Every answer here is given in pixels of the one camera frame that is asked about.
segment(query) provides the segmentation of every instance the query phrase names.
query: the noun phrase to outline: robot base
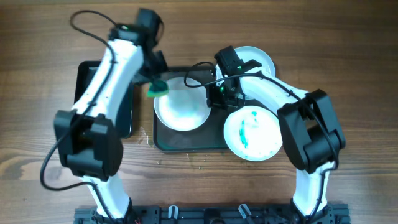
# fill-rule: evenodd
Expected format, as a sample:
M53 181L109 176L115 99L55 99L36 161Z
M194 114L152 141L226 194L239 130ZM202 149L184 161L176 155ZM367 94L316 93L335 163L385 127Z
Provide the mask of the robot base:
M291 211L290 205L263 207L177 207L132 206L137 215L133 220L118 220L123 224L288 224L302 223ZM74 224L111 223L98 215L96 207L75 210ZM350 224L348 205L328 204L324 216L316 224Z

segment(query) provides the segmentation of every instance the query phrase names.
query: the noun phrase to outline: black tray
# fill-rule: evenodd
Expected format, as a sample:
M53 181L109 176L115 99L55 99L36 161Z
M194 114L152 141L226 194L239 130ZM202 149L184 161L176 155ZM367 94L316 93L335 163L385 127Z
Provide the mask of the black tray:
M189 67L170 68L169 73L162 74L163 80L183 77ZM197 67L191 71L190 78L200 83L213 81L211 67ZM264 107L257 100L246 100L246 105ZM154 110L153 137L154 145L163 152L209 152L227 151L224 140L224 123L231 111L212 108L208 119L198 128L191 131L176 131L159 121Z
M101 61L84 61L79 65L76 80L76 103L86 91ZM132 108L134 100L134 85L130 85L124 95L116 117L116 131L121 138L128 138L132 134Z

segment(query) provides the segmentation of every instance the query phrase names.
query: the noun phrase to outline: wood grain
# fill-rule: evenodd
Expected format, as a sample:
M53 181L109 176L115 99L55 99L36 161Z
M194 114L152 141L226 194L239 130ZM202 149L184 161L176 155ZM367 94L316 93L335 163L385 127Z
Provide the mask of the wood grain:
M0 223L71 223L74 208L95 204L86 187L49 192L38 181L54 143L54 114L72 106L77 66L104 51L73 31L68 18L93 9L131 22L140 7L162 16L159 49L169 65L212 60L228 45L253 45L271 56L285 82L325 90L347 139L329 200L348 203L353 223L398 220L397 2L39 2L45 4L0 7ZM102 37L110 27L95 16L78 24ZM138 129L124 141L120 169L134 205L289 202L295 169L283 149L265 162L230 152L189 159L163 154L152 144L152 100L140 102ZM59 186L78 181L57 153L46 178Z

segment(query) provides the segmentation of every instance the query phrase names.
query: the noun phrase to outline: green sponge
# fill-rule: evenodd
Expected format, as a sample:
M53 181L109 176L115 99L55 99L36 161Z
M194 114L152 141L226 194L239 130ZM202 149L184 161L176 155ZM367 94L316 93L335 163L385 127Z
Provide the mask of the green sponge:
M169 86L163 80L155 80L150 84L147 97L159 97L169 93Z

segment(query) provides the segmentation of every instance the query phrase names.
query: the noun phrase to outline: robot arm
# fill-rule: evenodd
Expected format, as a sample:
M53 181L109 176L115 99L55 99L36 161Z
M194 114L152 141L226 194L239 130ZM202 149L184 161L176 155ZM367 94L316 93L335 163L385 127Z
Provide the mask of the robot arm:
M84 182L96 185L100 197L113 220L135 223L131 199L125 193L118 169L123 156L123 146L114 128L116 115L123 96L131 82L152 82L167 71L161 52L153 53L156 35L162 21L151 10L140 9L134 25L118 24L111 29L109 46L90 85L71 111L58 111L54 120L57 140L69 131L73 122L81 119L77 128L63 140L58 151L64 167ZM111 64L113 70L107 78ZM100 91L95 104L84 114ZM97 192L89 185L96 203L96 212L108 217Z
M220 50L215 59L224 77L239 75L261 66L253 60L244 63L232 47ZM215 103L228 107L228 103L234 102L231 97L238 92L254 98L277 114L285 152L297 168L296 191L292 204L305 223L308 217L319 217L320 211L327 205L325 195L329 171L338 164L332 152L336 151L338 155L338 151L345 147L345 137L331 101L324 91L309 93L271 75L255 75L225 80L219 88L226 89L226 95L221 99L210 97L210 105ZM313 114L307 111L308 108L313 110ZM305 119L314 119L313 115L320 123L307 129Z

